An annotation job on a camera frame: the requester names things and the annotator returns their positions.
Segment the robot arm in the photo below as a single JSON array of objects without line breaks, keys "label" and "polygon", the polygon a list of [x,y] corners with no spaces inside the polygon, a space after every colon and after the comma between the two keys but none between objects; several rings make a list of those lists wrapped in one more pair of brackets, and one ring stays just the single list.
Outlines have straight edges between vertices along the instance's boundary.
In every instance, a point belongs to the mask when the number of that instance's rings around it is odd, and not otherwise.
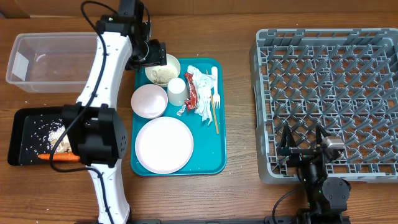
[{"label": "robot arm", "polygon": [[[106,51],[108,53],[108,57],[101,83],[99,84],[97,91],[97,97],[94,98],[90,106],[99,108],[102,104],[106,104],[109,108],[116,109],[120,82],[122,80],[124,67],[131,57],[132,47],[130,39],[128,37],[121,36],[120,33],[104,32],[102,37],[107,45]],[[91,68],[87,84],[76,101],[77,103],[81,103],[82,106],[87,104],[91,93],[93,92],[98,75],[100,74],[103,54],[100,38],[97,37],[97,51],[93,67]]]},{"label": "robot arm", "polygon": [[[121,161],[127,151],[128,136],[117,112],[118,92],[124,69],[140,69],[166,64],[165,44],[149,40],[150,21],[143,22],[144,5],[139,0],[122,0],[119,15],[102,16],[96,24],[106,44],[107,58],[96,97],[68,138],[80,161],[102,173],[106,201],[113,223],[130,223],[131,211],[124,195]],[[97,38],[96,55],[90,76],[76,105],[66,105],[63,123],[69,127],[89,102],[103,63],[103,45]],[[89,171],[99,206],[98,223],[111,223],[103,200],[101,179]]]},{"label": "robot arm", "polygon": [[278,156],[285,156],[282,162],[286,162],[287,167],[297,168],[310,207],[300,209],[293,223],[349,224],[349,217],[344,217],[342,212],[347,210],[351,186],[346,180],[329,177],[326,171],[326,164],[341,156],[345,144],[340,137],[330,136],[320,125],[316,126],[315,134],[316,146],[300,149],[286,124],[277,148]]}]

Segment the wood grain surface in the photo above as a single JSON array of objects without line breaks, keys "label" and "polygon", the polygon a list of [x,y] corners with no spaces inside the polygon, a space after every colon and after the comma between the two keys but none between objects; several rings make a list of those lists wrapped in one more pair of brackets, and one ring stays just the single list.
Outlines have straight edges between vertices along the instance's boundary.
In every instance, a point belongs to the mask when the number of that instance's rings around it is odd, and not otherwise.
[{"label": "wood grain surface", "polygon": [[[80,4],[84,0],[2,0],[0,11],[8,16],[19,17],[24,11],[29,16],[80,16]],[[115,9],[120,0],[97,0]],[[151,15],[220,15],[303,12],[397,12],[395,0],[142,0]],[[107,10],[99,6],[88,6],[89,16],[100,16]]]},{"label": "wood grain surface", "polygon": [[[259,29],[397,27],[396,13],[267,14],[154,17],[154,37],[176,57],[212,57],[223,67],[228,163],[218,175],[139,177],[123,160],[123,182],[133,217],[162,220],[262,218],[296,185],[267,185],[257,173],[255,108],[249,48]],[[28,32],[90,32],[80,18],[0,20],[0,223],[73,223],[94,220],[98,207],[87,172],[59,174],[49,166],[7,163],[14,113],[20,108],[74,103],[78,93],[32,94],[5,81],[16,35]],[[125,72],[118,113],[131,133],[134,73]],[[352,183],[346,215],[352,223],[396,223],[395,184]],[[304,194],[283,201],[277,215],[305,206]]]},{"label": "wood grain surface", "polygon": [[6,18],[29,18],[29,14],[15,0],[1,0],[0,13]]}]

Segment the carrot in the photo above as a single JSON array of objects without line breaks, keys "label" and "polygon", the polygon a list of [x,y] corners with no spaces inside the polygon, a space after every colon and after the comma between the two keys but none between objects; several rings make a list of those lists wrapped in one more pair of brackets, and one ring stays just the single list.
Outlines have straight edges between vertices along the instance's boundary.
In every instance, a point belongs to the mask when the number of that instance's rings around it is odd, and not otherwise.
[{"label": "carrot", "polygon": [[[40,154],[39,158],[43,160],[50,160],[50,154]],[[64,152],[64,153],[56,153],[53,157],[54,161],[62,161],[62,162],[78,162],[80,161],[80,156],[74,155],[72,152]]]}]

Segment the white fork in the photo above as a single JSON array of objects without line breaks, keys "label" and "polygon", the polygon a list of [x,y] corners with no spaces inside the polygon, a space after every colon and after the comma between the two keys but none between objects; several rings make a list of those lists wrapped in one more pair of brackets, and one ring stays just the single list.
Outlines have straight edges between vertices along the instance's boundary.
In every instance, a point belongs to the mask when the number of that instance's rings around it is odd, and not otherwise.
[{"label": "white fork", "polygon": [[216,81],[214,83],[214,94],[213,94],[213,101],[216,109],[220,108],[220,95],[218,94],[218,69],[217,67],[211,68],[211,74],[216,77]]}]

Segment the clear plastic container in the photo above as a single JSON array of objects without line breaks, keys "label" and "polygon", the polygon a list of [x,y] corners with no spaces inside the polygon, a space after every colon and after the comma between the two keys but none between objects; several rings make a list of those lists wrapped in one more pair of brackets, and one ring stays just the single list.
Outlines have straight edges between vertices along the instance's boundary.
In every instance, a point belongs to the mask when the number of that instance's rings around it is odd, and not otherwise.
[{"label": "clear plastic container", "polygon": [[6,81],[32,93],[80,93],[96,52],[96,33],[19,34]]}]

